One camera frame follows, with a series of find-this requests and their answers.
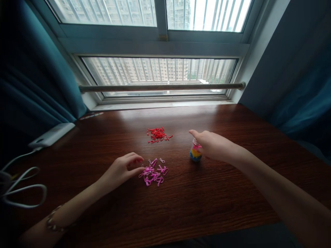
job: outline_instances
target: white cable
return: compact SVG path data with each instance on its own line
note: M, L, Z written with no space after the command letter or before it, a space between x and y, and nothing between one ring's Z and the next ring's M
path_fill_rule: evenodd
M32 153L34 153L34 152L36 152L36 151L37 151L37 150L33 150L32 152L29 152L29 153L27 153L27 154L23 154L23 155L21 155L21 156L18 156L18 157L16 157L16 158L12 159L8 164L6 164L6 165L2 168L1 171L5 171L5 170L8 168L8 166L11 165L11 163L14 162L15 160L17 160L17 159L19 159L19 158L21 158L21 157L24 157L24 156L26 156L26 155L30 155L30 154L32 154Z
M43 185L43 184L34 184L34 185L30 185L30 186L23 187L23 188L20 188L20 189L17 189L17 190L13 190L13 191L12 191L12 189L13 189L13 188L14 188L14 187L15 187L20 181L22 181L22 180L26 180L26 179L29 179L29 178L31 178L31 177L37 175L37 174L39 173L39 171L40 171L40 169L39 169L38 167L32 167L32 168L28 169L27 171L25 171L25 172L24 172L24 173L23 173L23 174L22 174L17 180L15 180L15 181L12 181L12 180L11 180L12 176L11 176L10 174L8 174L7 172L5 172L5 169L7 169L8 166L11 165L15 160L17 160L17 159L19 159L19 158L21 158L21 157L24 157L24 156L26 156L26 155L30 155L30 154L32 154L32 153L34 153L34 152L36 152L36 151L41 150L41 149L42 149L42 147L37 147L37 148L35 148L35 149L34 149L32 152L30 152L30 153L23 154L23 155L21 155L21 156L18 156L18 157L16 157L16 158L14 158L14 159L11 160L8 164L6 164L5 167L0 171L0 175L3 177L4 184L5 184L5 186L4 186L4 188L5 188L5 193L1 195L1 196L2 196L2 200L3 200L5 203L7 203L7 204L9 204L9 205L16 206L16 207L22 207L22 208L35 208L35 207L40 206L41 204L44 203L44 201L45 201L45 199L46 199L46 196L47 196L47 188L46 188L46 186ZM34 170L34 169L37 170L36 173L34 173L34 174L31 175L31 176L25 177L30 171L32 171L32 170ZM20 192L20 191L26 190L26 189L30 189L30 188L38 188L38 187L40 187L40 188L42 189L42 199L41 199L40 203L37 204L37 205L26 205L26 204L22 204L22 203L16 203L16 202L13 202L13 201L10 201L10 200L7 199L7 196L8 196L8 195L11 195L11 194L14 194L14 193L17 193L17 192Z
M45 185L43 184L34 184L34 185L30 185L30 186L27 186L27 187L24 187L24 188L20 188L20 189L17 189L17 190L14 190L12 191L12 189L22 180L22 178L28 174L31 170L33 169L37 169L39 170L38 167L32 167L30 169L28 169L26 172L24 172L17 180L16 182L10 186L10 188L2 195L3 196L3 201L9 205L13 205L13 206L16 206L16 207L22 207L22 208L35 208L37 206L40 206L41 204L44 203L45 199L46 199L46 195L47 195L47 188ZM17 193L17 192L20 192L20 191L23 191L25 189L29 189L29 188L38 188L40 187L42 189L42 199L40 201L39 204L37 205L26 205L26 204L22 204L22 203L16 203L16 202L13 202L13 201L10 201L7 199L7 196L8 195L11 195L11 194L14 194L14 193Z

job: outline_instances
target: bottle of rubber bands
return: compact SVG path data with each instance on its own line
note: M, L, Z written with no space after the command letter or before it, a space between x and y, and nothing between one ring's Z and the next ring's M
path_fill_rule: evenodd
M198 152L198 149L201 148L202 146L197 142L195 138L193 138L192 141L192 147L190 151L190 157L194 162L200 161L202 154Z

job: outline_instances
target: beaded bracelet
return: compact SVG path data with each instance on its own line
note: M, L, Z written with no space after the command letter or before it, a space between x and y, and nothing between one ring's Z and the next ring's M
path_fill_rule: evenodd
M52 220L53 220L53 215L55 214L55 212L60 208L62 207L63 205L60 205L58 206L56 209L54 209L50 215L48 216L47 218L47 221L46 221L46 226L48 229L51 229L52 231L55 231L55 232L64 232L64 231L67 231L69 230L71 227L75 226L76 224L73 223L69 226L66 226L66 227L59 227L59 226L56 226L54 223L52 223Z

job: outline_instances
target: teal curtain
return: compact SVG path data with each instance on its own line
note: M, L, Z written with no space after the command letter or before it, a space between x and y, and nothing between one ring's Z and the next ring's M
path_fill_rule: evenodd
M2 9L2 121L37 138L87 111L75 76L27 3Z
M331 44L269 118L290 138L319 148L331 160Z

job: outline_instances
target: wooden table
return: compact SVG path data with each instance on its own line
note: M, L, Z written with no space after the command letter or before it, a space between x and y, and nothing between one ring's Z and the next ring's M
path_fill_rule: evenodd
M173 137L149 144L146 129L162 126ZM239 170L204 158L200 164L191 161L189 129L209 130L247 148L331 207L331 167L242 105L124 110L77 121L52 147L12 167L22 171L39 166L40 174L26 184L48 187L42 206L16 210L22 229L95 182L129 152L146 161L164 159L169 167L164 183L146 187L142 178L129 180L94 204L61 246L143 247L280 221ZM33 203L40 194L30 192L19 199Z

